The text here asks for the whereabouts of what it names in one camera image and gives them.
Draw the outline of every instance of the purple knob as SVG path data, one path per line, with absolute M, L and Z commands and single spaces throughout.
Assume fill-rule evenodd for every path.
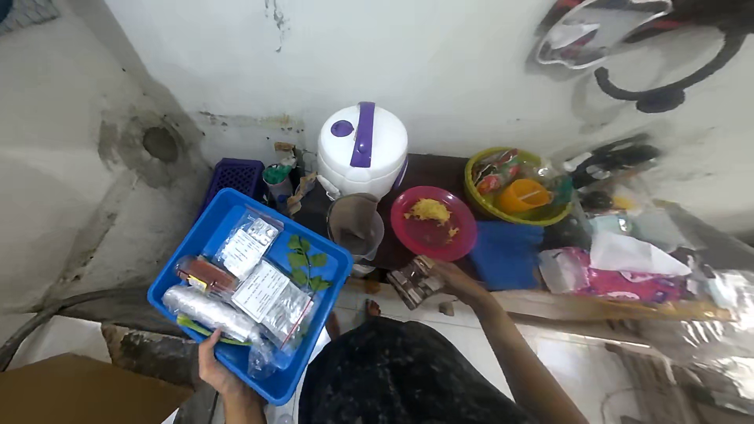
M 345 137 L 352 132 L 354 132 L 354 125 L 344 120 L 337 121 L 332 127 L 330 127 L 330 133 L 335 137 Z

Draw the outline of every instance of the white rice cooker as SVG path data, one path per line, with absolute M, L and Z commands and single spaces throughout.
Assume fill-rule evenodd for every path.
M 400 185 L 407 150 L 408 133 L 400 119 L 372 102 L 360 102 L 325 121 L 317 171 L 341 195 L 369 193 L 380 199 Z

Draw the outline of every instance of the bare foot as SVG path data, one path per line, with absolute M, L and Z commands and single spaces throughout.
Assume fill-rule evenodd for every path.
M 366 317 L 378 317 L 382 313 L 382 311 L 379 310 L 379 305 L 374 300 L 367 299 L 364 303 L 364 308 L 366 310 Z
M 329 317 L 327 317 L 327 321 L 325 321 L 325 330 L 327 330 L 327 335 L 330 336 L 330 340 L 335 340 L 340 336 L 340 322 L 338 321 L 335 312 L 331 312 Z

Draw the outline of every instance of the purple handle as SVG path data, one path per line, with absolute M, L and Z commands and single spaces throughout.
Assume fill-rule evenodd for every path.
M 372 165 L 372 131 L 375 124 L 374 102 L 359 102 L 359 125 L 356 126 L 356 143 L 351 155 L 352 167 Z

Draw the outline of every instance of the cardboard box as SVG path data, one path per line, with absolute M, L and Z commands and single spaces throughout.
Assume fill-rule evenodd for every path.
M 160 424 L 192 390 L 66 353 L 0 373 L 2 422 Z

